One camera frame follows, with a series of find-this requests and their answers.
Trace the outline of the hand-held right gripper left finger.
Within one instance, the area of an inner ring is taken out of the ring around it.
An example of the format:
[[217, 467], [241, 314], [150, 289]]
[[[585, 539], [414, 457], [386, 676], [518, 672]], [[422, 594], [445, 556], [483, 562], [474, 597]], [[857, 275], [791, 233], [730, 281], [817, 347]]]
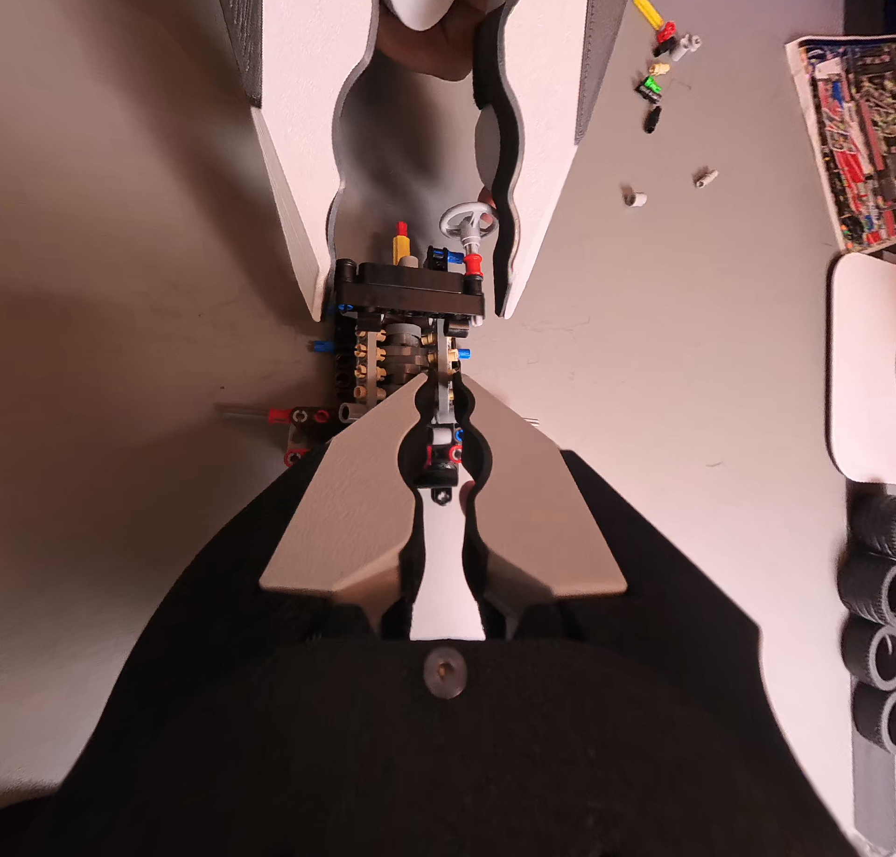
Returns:
[[263, 589], [356, 605], [384, 637], [409, 637], [425, 566], [416, 482], [428, 413], [421, 373], [330, 441], [260, 577]]

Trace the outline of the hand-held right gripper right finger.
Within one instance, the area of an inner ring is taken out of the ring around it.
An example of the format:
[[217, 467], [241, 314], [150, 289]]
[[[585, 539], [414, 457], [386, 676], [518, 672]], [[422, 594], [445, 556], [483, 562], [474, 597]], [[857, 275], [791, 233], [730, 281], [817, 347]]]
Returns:
[[466, 502], [463, 570], [487, 639], [535, 605], [615, 596], [627, 583], [560, 448], [467, 375], [454, 376]]

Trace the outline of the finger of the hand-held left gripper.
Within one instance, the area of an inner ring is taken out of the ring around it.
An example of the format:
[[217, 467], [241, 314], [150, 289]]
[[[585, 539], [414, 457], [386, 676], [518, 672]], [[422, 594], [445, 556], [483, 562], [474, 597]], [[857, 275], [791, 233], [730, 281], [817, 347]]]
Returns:
[[372, 59], [379, 0], [219, 0], [311, 317], [332, 281], [345, 188], [342, 110]]
[[496, 313], [513, 314], [588, 130], [628, 0], [495, 0], [476, 29], [476, 165], [496, 205]]

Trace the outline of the lego car chassis assembly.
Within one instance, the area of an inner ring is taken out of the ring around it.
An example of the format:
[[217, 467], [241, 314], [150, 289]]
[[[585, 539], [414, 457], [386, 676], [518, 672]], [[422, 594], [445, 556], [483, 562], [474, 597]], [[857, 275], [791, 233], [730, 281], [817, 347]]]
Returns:
[[284, 461], [291, 467], [311, 448], [346, 430], [423, 373], [436, 376], [428, 422], [426, 457], [414, 484], [436, 505], [452, 501], [459, 482], [463, 430], [454, 412], [454, 375], [469, 358], [461, 340], [484, 321], [480, 247], [498, 229], [487, 202], [446, 210], [439, 231], [449, 246], [411, 253], [408, 226], [400, 221], [392, 239], [392, 263], [337, 261], [333, 333], [311, 343], [334, 364], [336, 405], [298, 404], [257, 408], [219, 404], [220, 415], [288, 428]]

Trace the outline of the person's left hand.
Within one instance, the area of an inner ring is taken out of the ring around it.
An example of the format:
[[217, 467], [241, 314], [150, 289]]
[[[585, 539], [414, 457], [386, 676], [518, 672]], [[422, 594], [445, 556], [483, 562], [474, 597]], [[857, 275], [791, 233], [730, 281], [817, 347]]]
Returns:
[[446, 81], [471, 72], [476, 28], [488, 13], [489, 0], [454, 0], [431, 28], [407, 27], [379, 2], [376, 49], [408, 70]]

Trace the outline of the colourful sticker sheet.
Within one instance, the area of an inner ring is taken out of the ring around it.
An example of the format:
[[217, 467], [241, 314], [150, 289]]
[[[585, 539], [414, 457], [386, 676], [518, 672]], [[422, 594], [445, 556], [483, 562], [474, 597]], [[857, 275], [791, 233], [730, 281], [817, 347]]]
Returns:
[[894, 251], [895, 35], [807, 36], [785, 51], [839, 250]]

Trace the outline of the black toy tyre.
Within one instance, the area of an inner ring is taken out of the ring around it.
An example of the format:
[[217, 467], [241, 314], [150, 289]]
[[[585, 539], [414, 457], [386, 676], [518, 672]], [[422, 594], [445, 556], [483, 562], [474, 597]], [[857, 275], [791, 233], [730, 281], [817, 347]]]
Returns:
[[837, 588], [854, 614], [883, 626], [895, 626], [895, 561], [868, 551], [853, 551], [842, 563]]
[[850, 675], [889, 692], [895, 689], [895, 628], [851, 615], [843, 628], [841, 657]]
[[866, 493], [858, 496], [848, 514], [851, 542], [895, 560], [895, 496]]
[[895, 755], [895, 690], [857, 683], [852, 695], [852, 719], [861, 737]]

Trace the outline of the white book stand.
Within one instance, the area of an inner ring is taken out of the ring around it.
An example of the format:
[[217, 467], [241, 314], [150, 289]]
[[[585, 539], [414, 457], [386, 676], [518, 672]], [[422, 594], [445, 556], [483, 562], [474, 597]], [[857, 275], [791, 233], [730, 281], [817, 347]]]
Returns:
[[895, 484], [895, 266], [850, 253], [830, 279], [827, 444], [843, 476]]

